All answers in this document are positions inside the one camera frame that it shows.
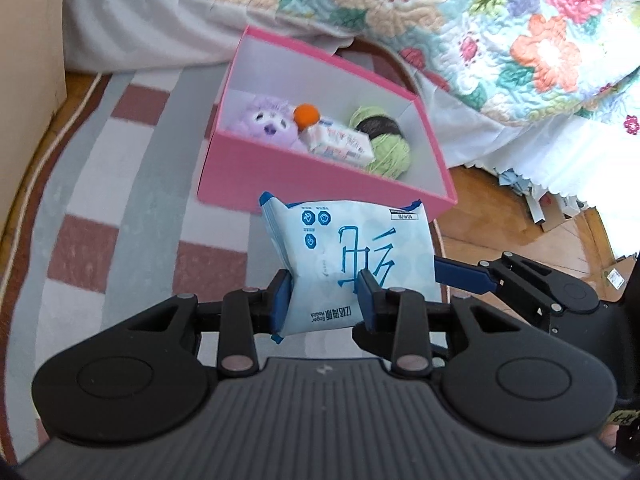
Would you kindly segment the paper scraps on floor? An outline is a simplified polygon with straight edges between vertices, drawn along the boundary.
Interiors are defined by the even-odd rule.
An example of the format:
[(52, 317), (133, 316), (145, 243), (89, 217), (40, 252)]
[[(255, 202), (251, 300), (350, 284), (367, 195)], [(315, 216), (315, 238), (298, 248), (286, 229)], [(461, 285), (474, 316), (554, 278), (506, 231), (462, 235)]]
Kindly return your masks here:
[(579, 218), (588, 226), (593, 238), (594, 249), (605, 267), (593, 273), (587, 282), (596, 288), (607, 300), (617, 300), (629, 284), (631, 273), (638, 261), (638, 254), (616, 256), (608, 238), (602, 217), (596, 208), (589, 207), (575, 196), (564, 197), (550, 193), (546, 188), (533, 184), (517, 174), (513, 169), (503, 172), (489, 170), (500, 186), (510, 188), (526, 201), (533, 222), (544, 232), (550, 232)]

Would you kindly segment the checkered oval rug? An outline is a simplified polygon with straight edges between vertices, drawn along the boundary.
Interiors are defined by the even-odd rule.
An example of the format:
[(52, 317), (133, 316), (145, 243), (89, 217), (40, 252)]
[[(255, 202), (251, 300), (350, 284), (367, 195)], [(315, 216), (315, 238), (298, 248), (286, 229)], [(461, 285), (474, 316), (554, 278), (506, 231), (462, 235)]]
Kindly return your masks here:
[(34, 163), (3, 241), (8, 462), (46, 440), (30, 384), (50, 356), (178, 292), (218, 300), (279, 269), (262, 218), (196, 196), (226, 71), (103, 76)]

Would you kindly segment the purple plush toy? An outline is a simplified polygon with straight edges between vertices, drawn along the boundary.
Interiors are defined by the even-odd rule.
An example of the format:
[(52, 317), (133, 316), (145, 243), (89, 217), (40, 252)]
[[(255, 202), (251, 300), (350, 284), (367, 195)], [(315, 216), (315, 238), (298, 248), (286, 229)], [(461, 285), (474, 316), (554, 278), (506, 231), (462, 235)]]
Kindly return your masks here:
[(228, 127), (242, 138), (307, 153), (308, 148), (299, 139), (298, 125), (288, 101), (273, 96), (254, 96), (242, 113)]

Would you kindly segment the floral quilted bedspread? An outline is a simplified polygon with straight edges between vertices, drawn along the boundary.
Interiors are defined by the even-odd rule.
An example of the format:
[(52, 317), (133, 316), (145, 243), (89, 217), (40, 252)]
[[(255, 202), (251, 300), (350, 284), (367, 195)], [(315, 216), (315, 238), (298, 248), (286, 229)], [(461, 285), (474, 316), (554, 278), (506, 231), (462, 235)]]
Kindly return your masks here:
[(94, 72), (230, 58), (248, 26), (365, 39), (509, 126), (623, 89), (639, 0), (64, 0), (70, 64)]

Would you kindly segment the pink cardboard box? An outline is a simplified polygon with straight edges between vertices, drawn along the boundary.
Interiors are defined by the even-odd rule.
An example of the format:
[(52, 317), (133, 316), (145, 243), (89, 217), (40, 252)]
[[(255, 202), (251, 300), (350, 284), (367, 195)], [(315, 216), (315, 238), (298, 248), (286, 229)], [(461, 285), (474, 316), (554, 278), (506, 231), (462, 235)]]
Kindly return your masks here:
[(415, 200), (437, 218), (457, 203), (414, 93), (309, 44), (249, 27), (236, 48), (198, 182), (208, 204)]

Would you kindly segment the blue white wet wipes pack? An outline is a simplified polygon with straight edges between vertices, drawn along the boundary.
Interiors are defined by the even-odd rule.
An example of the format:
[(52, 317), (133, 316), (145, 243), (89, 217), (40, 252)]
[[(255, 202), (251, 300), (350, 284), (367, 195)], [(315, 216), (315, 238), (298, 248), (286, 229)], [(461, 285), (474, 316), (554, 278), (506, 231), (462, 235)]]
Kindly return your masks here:
[(265, 192), (259, 205), (292, 275), (290, 300), (277, 314), (274, 341), (361, 322), (357, 280), (363, 269), (383, 288), (412, 289), (431, 301), (442, 298), (420, 200), (399, 208), (354, 200), (286, 204)]

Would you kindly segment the green yarn skein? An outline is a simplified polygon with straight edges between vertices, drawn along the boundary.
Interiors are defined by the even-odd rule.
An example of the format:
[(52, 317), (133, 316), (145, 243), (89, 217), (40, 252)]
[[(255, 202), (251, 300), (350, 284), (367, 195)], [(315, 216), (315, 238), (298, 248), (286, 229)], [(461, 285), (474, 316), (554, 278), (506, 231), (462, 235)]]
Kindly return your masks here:
[(410, 145), (398, 123), (379, 106), (362, 106), (349, 119), (349, 127), (369, 137), (374, 161), (364, 170), (376, 176), (397, 180), (411, 164)]

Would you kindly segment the small white tissue pack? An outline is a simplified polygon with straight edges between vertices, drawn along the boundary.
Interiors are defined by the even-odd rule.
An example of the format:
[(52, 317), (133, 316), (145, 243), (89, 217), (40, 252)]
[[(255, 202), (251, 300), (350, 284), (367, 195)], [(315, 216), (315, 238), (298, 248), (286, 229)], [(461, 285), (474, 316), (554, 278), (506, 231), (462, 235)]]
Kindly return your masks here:
[(375, 161), (367, 134), (340, 125), (318, 122), (299, 133), (311, 154), (363, 168)]

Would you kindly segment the orange ball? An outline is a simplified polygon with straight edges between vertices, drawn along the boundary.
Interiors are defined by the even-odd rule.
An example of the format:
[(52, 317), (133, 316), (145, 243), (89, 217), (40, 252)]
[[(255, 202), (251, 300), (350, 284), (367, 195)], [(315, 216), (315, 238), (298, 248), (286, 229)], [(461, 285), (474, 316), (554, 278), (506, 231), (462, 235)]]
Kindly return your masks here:
[(320, 118), (319, 111), (309, 103), (299, 104), (294, 108), (293, 119), (299, 131), (304, 131), (308, 127), (318, 124)]

